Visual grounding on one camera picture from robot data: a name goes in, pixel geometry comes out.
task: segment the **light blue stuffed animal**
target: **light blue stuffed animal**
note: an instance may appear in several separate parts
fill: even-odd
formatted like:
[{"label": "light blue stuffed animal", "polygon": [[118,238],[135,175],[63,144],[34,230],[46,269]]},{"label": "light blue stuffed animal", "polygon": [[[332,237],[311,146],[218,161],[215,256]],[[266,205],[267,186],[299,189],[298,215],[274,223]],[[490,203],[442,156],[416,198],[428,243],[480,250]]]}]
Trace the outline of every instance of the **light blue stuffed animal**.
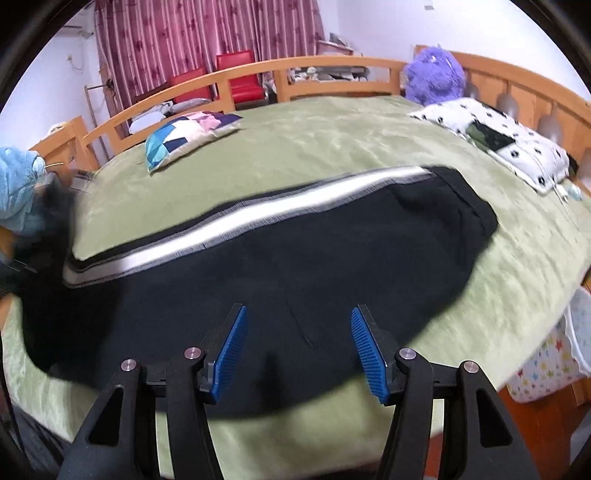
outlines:
[{"label": "light blue stuffed animal", "polygon": [[0,147],[0,225],[20,232],[35,195],[35,184],[45,172],[37,152]]}]

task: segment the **stuffed animal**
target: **stuffed animal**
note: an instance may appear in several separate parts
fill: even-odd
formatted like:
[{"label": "stuffed animal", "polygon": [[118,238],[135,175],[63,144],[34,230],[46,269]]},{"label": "stuffed animal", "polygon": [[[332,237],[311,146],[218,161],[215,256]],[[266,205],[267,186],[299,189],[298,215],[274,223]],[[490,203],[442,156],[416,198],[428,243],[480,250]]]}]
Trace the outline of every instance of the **stuffed animal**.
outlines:
[{"label": "stuffed animal", "polygon": [[441,47],[421,50],[404,67],[406,98],[423,106],[455,100],[464,94],[466,75],[451,53]]}]

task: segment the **red chair backrest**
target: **red chair backrest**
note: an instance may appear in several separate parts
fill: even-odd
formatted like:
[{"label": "red chair backrest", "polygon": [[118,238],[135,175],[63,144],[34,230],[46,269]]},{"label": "red chair backrest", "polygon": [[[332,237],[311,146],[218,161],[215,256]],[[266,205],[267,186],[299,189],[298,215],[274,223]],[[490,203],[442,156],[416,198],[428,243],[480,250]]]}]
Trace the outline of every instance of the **red chair backrest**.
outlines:
[{"label": "red chair backrest", "polygon": [[[198,69],[191,70],[190,72],[182,73],[181,75],[172,77],[170,79],[170,85],[179,85],[180,83],[184,83],[197,77],[202,77],[203,75],[205,75],[205,69],[203,67],[199,67]],[[174,103],[186,102],[187,100],[192,100],[194,98],[209,98],[211,100],[212,91],[209,89],[209,87],[201,87],[197,90],[192,90],[188,93],[184,93],[178,97],[175,97]]]},{"label": "red chair backrest", "polygon": [[[253,63],[255,56],[252,50],[237,51],[235,53],[223,53],[216,56],[216,66],[218,70],[230,69],[239,65]],[[230,80],[230,88],[237,87],[260,87],[256,74],[239,77]]]}]

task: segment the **bed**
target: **bed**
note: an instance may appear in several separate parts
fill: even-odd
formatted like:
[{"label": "bed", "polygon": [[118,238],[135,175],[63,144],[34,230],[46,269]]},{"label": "bed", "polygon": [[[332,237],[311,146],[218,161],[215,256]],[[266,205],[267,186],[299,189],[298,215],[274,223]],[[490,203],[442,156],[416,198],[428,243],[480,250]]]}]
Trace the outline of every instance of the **bed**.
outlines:
[{"label": "bed", "polygon": [[[522,123],[534,127],[541,115],[554,111],[569,153],[580,158],[589,146],[585,142],[591,142],[591,109],[574,93],[496,60],[467,54],[456,58],[484,101],[494,104],[498,93],[510,91],[521,107]],[[290,68],[337,62],[387,69],[389,79],[288,83]],[[501,387],[544,339],[589,268],[591,200],[568,204],[579,220],[575,224],[555,195],[539,196],[474,146],[440,127],[409,119],[407,114],[418,108],[397,96],[403,65],[369,57],[271,60],[160,92],[90,133],[75,120],[56,134],[60,137],[49,137],[36,147],[48,162],[70,158],[64,152],[74,151],[79,167],[94,170],[96,159],[88,145],[101,135],[109,138],[117,156],[98,171],[80,205],[74,254],[88,258],[229,199],[267,190],[380,167],[454,167],[493,206],[499,228],[461,298],[410,346],[431,362],[458,365],[475,360]],[[211,83],[217,83],[220,99],[196,110],[231,112],[228,80],[267,71],[273,72],[279,104],[242,112],[241,132],[197,150],[162,173],[149,176],[142,145],[157,126],[127,138],[117,136],[115,127],[139,111]],[[109,228],[113,220],[118,229]],[[25,352],[20,325],[20,305],[14,300],[2,329],[13,402],[71,441],[96,393],[39,371]],[[211,421],[210,429],[226,478],[305,478],[378,460],[391,416],[392,409],[380,406],[359,377],[297,407],[255,419]],[[443,405],[436,403],[433,433],[442,424]],[[171,477],[162,414],[157,416],[157,432],[161,472]]]}]

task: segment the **striped curtain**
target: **striped curtain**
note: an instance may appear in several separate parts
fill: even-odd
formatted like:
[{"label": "striped curtain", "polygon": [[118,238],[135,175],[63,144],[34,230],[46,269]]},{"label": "striped curtain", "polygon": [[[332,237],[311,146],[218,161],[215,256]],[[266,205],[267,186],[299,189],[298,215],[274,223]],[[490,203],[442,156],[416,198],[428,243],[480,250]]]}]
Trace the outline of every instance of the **striped curtain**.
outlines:
[{"label": "striped curtain", "polygon": [[98,0],[95,23],[122,108],[218,54],[312,55],[323,38],[316,0]]}]

